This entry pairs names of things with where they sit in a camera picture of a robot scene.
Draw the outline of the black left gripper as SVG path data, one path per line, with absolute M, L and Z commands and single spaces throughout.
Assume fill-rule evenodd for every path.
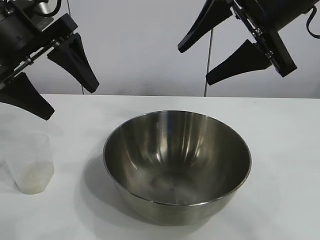
M 39 94 L 23 69 L 47 54 L 47 58 L 71 74 L 88 92 L 100 85 L 74 33 L 76 22 L 66 13 L 40 30 L 23 12 L 0 15 L 0 102 L 49 120 L 54 108 Z

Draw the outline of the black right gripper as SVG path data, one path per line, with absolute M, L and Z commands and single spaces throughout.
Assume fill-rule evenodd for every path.
M 180 53 L 186 52 L 206 33 L 233 15 L 241 20 L 255 39 L 248 39 L 226 60 L 206 75 L 208 85 L 243 73 L 274 66 L 285 77 L 297 66 L 287 50 L 279 31 L 302 14 L 317 12 L 315 0 L 206 0 L 185 37 L 178 43 Z

